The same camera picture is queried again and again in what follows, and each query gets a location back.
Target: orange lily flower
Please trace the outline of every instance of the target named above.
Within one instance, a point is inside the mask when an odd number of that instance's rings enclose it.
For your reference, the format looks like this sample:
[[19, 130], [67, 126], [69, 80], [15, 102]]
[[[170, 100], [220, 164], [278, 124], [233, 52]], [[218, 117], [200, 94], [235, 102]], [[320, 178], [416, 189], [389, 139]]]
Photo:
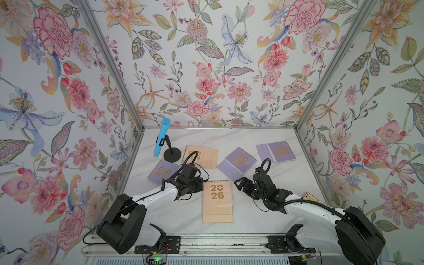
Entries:
[[315, 119], [315, 120], [320, 120], [320, 119], [324, 118], [327, 115], [327, 113], [328, 113], [328, 116], [330, 117], [331, 126], [334, 128], [334, 126], [333, 126], [333, 120], [331, 119], [331, 113], [335, 113], [336, 115], [337, 115], [337, 113], [334, 110], [332, 110], [331, 107], [333, 107], [334, 104], [336, 104], [336, 102], [339, 99], [340, 95], [341, 94], [339, 94], [339, 96], [336, 98], [336, 100], [333, 103], [331, 103], [330, 106], [327, 106], [325, 104], [319, 104], [318, 106], [316, 106], [316, 108], [318, 108], [318, 107], [321, 106], [321, 110], [324, 111], [324, 112], [321, 113], [321, 114], [318, 114], [318, 116], [320, 116], [320, 115], [322, 115], [322, 116], [319, 117], [318, 119]]
[[163, 96], [161, 96], [161, 95], [159, 95], [158, 93], [159, 92], [161, 92], [161, 91], [163, 91], [163, 90], [158, 90], [158, 91], [153, 91], [153, 86], [152, 86], [152, 82], [150, 81], [150, 78], [147, 76], [147, 78], [149, 79], [149, 84], [150, 84], [150, 92], [149, 93], [146, 93], [146, 94], [144, 94], [144, 95], [142, 95], [141, 97], [140, 97], [140, 100], [137, 102], [137, 104], [138, 103], [140, 103], [140, 101], [145, 97], [146, 99], [149, 99], [150, 98], [150, 102], [149, 102], [149, 104], [147, 105], [147, 106], [149, 106], [150, 105], [150, 103], [152, 102], [152, 100], [153, 100], [153, 104], [152, 104], [152, 106], [150, 107], [150, 109], [152, 109], [153, 108], [153, 106], [155, 105], [155, 96], [157, 96], [157, 97], [160, 97], [160, 98], [164, 98], [164, 99], [169, 99], [169, 98], [165, 98], [165, 97], [163, 97]]

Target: red berry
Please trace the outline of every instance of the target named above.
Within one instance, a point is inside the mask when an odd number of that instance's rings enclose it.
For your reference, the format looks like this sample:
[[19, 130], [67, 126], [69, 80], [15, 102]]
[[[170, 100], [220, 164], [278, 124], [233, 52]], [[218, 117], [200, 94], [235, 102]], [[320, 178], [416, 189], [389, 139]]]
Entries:
[[276, 50], [278, 48], [279, 48], [279, 46], [277, 44], [274, 44], [274, 45], [271, 46], [271, 50]]

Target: black cable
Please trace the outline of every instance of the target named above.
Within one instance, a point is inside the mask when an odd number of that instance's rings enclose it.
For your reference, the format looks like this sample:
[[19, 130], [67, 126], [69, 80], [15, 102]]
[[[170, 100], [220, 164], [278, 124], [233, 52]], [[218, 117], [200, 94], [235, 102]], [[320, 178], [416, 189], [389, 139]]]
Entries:
[[130, 205], [128, 205], [128, 206], [126, 206], [126, 207], [122, 208], [121, 210], [117, 211], [116, 213], [112, 214], [109, 218], [107, 218], [106, 220], [104, 220], [104, 221], [100, 222], [100, 223], [99, 223], [98, 225], [96, 225], [93, 229], [91, 229], [90, 231], [88, 231], [88, 233], [87, 233], [87, 234], [85, 234], [85, 236], [83, 237], [82, 242], [83, 242], [84, 244], [86, 244], [86, 245], [104, 245], [104, 244], [107, 244], [107, 243], [87, 243], [87, 242], [85, 242], [85, 238], [86, 238], [86, 236], [88, 236], [88, 235], [89, 235], [89, 234], [90, 234], [90, 233], [91, 233], [94, 229], [98, 228], [100, 225], [102, 225], [103, 223], [105, 223], [105, 222], [106, 222], [107, 220], [109, 220], [110, 218], [115, 217], [115, 215], [117, 215], [118, 213], [123, 212], [123, 211], [124, 211], [124, 210], [126, 210], [127, 208], [129, 208], [129, 207], [133, 206], [134, 204], [136, 204], [138, 201], [144, 200], [144, 199], [146, 199], [147, 197], [150, 197], [150, 196], [153, 196], [153, 195], [155, 195], [155, 194], [158, 194], [159, 192], [161, 192], [161, 190], [160, 190], [160, 191], [158, 191], [158, 192], [155, 192], [155, 193], [153, 193], [153, 194], [150, 194], [150, 195], [148, 195], [148, 196], [145, 196], [145, 197], [143, 197], [143, 198], [140, 198], [140, 199], [136, 200], [135, 202], [131, 203]]

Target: black stand base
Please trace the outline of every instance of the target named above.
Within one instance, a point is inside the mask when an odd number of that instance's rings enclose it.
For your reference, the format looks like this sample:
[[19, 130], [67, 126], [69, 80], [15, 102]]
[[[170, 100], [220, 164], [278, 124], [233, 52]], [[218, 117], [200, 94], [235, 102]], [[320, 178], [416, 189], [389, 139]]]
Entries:
[[168, 149], [163, 154], [163, 158], [171, 163], [177, 162], [181, 158], [181, 151], [178, 148], [171, 147], [171, 149]]

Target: blue lily flower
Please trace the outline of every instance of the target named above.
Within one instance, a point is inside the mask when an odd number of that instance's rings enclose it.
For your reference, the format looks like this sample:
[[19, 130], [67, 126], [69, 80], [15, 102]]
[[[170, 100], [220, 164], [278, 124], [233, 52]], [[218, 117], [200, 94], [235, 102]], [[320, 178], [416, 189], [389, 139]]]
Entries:
[[129, 160], [129, 156], [127, 154], [128, 151], [131, 150], [131, 142], [128, 144], [127, 147], [124, 148], [123, 142], [119, 142], [119, 152], [114, 150], [112, 153], [110, 153], [111, 158], [115, 158], [116, 160], [120, 160], [122, 158], [125, 158], [125, 160]]
[[62, 121], [64, 112], [33, 113], [37, 109], [33, 104], [34, 99], [32, 99], [29, 92], [19, 87], [16, 87], [15, 91], [16, 94], [11, 93], [9, 95], [11, 99], [9, 104], [15, 110], [8, 109], [0, 104], [0, 120], [6, 123], [10, 131], [14, 131], [17, 128], [29, 130], [34, 136], [34, 146], [31, 149], [31, 155], [36, 156], [44, 147], [44, 140], [40, 133], [38, 133], [38, 130], [43, 124], [47, 126], [58, 124]]
[[253, 63], [253, 60], [250, 59], [247, 53], [241, 51], [240, 47], [243, 47], [244, 43], [247, 41], [248, 35], [247, 31], [243, 31], [243, 33], [239, 32], [233, 38], [233, 29], [234, 22], [233, 19], [228, 15], [222, 15], [222, 28], [221, 34], [224, 38], [224, 47], [228, 49], [228, 57], [225, 61], [219, 63], [220, 66], [228, 66], [230, 65], [231, 59], [233, 56], [237, 56], [240, 62], [244, 64]]

